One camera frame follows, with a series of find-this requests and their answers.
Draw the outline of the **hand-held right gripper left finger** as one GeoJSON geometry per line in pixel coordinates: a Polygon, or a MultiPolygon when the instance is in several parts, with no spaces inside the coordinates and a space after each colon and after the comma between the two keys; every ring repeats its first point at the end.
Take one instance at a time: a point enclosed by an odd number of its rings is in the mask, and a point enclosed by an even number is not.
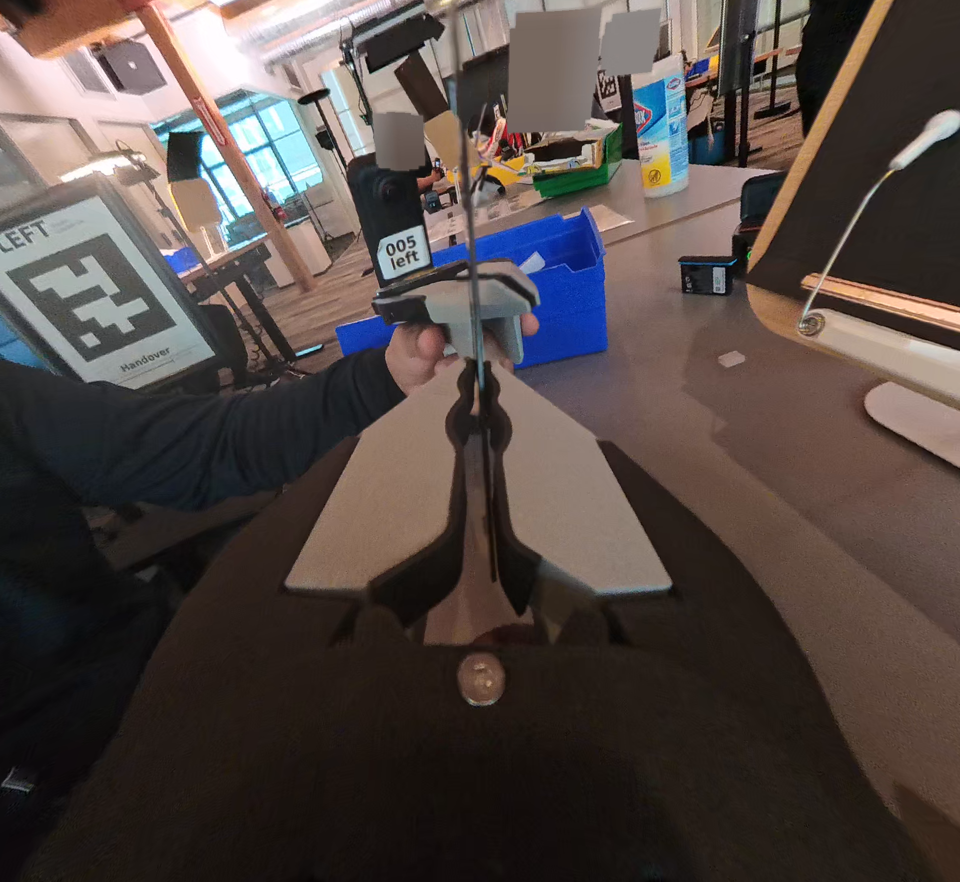
{"type": "Polygon", "coordinates": [[[424,619],[463,571],[472,363],[459,360],[358,438],[287,591],[424,619]]]}

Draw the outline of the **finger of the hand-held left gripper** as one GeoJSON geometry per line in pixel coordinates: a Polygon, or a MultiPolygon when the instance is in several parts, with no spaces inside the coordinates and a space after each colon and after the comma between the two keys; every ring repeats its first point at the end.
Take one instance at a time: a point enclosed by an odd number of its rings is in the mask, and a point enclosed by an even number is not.
{"type": "Polygon", "coordinates": [[[479,274],[475,288],[469,276],[431,284],[423,296],[427,317],[445,328],[459,358],[476,360],[485,346],[484,334],[490,332],[506,358],[520,365],[521,318],[535,307],[533,280],[524,274],[479,274]]]}

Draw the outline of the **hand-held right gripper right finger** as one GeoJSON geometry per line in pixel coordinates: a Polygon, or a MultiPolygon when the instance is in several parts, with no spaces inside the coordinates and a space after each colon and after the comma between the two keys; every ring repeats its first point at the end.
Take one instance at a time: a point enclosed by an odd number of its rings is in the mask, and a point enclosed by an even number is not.
{"type": "Polygon", "coordinates": [[[498,365],[488,445],[497,578],[518,615],[672,589],[599,440],[498,365]]]}

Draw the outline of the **blue plastic bin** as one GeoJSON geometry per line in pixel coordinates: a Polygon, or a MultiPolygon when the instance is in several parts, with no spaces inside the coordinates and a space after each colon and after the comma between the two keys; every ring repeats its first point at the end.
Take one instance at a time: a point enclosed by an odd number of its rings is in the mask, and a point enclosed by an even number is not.
{"type": "Polygon", "coordinates": [[[535,255],[543,266],[532,274],[539,294],[534,336],[523,340],[519,368],[603,352],[608,347],[605,248],[588,208],[569,216],[546,216],[476,241],[481,261],[517,266],[535,255]]]}

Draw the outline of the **green flat object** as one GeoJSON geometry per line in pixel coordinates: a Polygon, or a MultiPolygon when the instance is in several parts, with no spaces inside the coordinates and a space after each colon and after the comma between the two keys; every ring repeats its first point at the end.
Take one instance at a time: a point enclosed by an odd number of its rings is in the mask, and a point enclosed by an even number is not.
{"type": "Polygon", "coordinates": [[[607,185],[622,164],[622,142],[619,123],[588,128],[565,142],[552,139],[547,147],[572,148],[577,143],[579,154],[534,163],[530,169],[534,189],[541,197],[551,199],[607,185]]]}

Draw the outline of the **person's left hand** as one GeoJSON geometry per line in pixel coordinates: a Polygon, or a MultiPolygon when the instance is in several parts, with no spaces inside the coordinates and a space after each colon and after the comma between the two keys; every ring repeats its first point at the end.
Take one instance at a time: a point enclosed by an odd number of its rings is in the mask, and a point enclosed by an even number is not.
{"type": "MultiPolygon", "coordinates": [[[[521,336],[534,336],[540,327],[533,313],[524,313],[519,319],[521,336]]],[[[447,354],[449,344],[445,327],[434,323],[404,323],[393,332],[385,360],[390,376],[404,396],[428,384],[435,375],[455,364],[457,357],[447,354]]],[[[497,338],[484,330],[486,358],[510,371],[514,363],[497,338]]]]}

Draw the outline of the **printed paper sheet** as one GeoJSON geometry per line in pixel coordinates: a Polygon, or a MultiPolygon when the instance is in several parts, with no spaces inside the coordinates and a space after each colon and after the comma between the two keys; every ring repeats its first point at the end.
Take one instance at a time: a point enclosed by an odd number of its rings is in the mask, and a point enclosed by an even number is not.
{"type": "MultiPolygon", "coordinates": [[[[474,212],[475,227],[495,224],[498,228],[506,218],[524,214],[530,210],[542,208],[546,200],[535,190],[522,192],[516,196],[503,196],[474,212]]],[[[601,232],[619,228],[634,222],[628,216],[622,216],[604,204],[588,207],[598,229],[601,232]]],[[[430,247],[443,247],[466,240],[466,216],[460,205],[441,208],[436,213],[425,213],[424,221],[430,247]]]]}

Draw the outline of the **black floor lamp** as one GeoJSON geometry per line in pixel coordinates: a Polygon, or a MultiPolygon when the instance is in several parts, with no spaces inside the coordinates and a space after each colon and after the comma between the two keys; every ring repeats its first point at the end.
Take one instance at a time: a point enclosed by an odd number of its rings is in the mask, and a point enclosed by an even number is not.
{"type": "Polygon", "coordinates": [[[343,174],[346,175],[348,162],[333,132],[323,105],[325,100],[329,99],[329,96],[330,90],[328,88],[320,88],[317,91],[301,96],[297,100],[297,103],[300,106],[312,107],[317,110],[318,117],[320,119],[320,128],[317,132],[317,141],[321,147],[335,154],[340,164],[340,168],[342,168],[343,174]]]}

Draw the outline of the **disinfecting wipes canister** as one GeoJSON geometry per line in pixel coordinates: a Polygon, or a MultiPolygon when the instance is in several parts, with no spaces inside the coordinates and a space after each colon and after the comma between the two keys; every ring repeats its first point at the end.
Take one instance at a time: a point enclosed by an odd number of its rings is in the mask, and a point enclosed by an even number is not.
{"type": "Polygon", "coordinates": [[[647,199],[684,190],[690,180],[686,66],[674,54],[630,78],[630,103],[647,199]]]}

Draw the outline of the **white marker sign board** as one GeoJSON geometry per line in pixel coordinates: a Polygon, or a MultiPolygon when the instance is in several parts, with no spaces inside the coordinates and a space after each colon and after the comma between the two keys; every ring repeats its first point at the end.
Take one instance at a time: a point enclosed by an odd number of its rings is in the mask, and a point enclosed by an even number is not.
{"type": "Polygon", "coordinates": [[[102,175],[2,211],[2,327],[52,371],[148,390],[211,369],[210,325],[102,175]]]}

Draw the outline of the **black battery charger case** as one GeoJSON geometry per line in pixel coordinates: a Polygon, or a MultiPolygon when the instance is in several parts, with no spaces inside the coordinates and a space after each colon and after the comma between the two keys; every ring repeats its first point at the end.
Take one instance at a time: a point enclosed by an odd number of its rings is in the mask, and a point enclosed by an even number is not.
{"type": "Polygon", "coordinates": [[[775,170],[755,175],[742,186],[739,199],[739,223],[731,237],[731,255],[734,257],[733,276],[745,278],[751,252],[769,215],[787,172],[775,170]]]}

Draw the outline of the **black panel on stand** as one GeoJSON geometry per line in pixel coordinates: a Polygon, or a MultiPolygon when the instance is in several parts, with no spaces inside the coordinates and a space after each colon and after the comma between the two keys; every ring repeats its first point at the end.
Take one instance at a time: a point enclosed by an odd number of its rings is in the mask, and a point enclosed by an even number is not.
{"type": "Polygon", "coordinates": [[[746,168],[749,96],[761,0],[723,0],[717,95],[724,108],[724,158],[746,168]]]}

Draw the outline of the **black wooden book stand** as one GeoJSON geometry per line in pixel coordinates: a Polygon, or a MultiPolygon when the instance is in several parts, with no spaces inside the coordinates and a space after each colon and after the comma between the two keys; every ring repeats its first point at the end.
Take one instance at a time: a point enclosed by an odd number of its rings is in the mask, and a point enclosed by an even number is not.
{"type": "Polygon", "coordinates": [[[872,0],[747,274],[768,330],[870,369],[870,419],[954,467],[958,105],[958,0],[872,0]]]}

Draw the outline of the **black wall speaker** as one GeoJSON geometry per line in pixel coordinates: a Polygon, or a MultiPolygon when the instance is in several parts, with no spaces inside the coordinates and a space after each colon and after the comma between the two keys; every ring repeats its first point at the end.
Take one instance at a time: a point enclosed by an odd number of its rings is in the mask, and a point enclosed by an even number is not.
{"type": "Polygon", "coordinates": [[[91,51],[119,94],[148,96],[166,86],[166,79],[150,50],[137,41],[122,40],[91,51]]]}

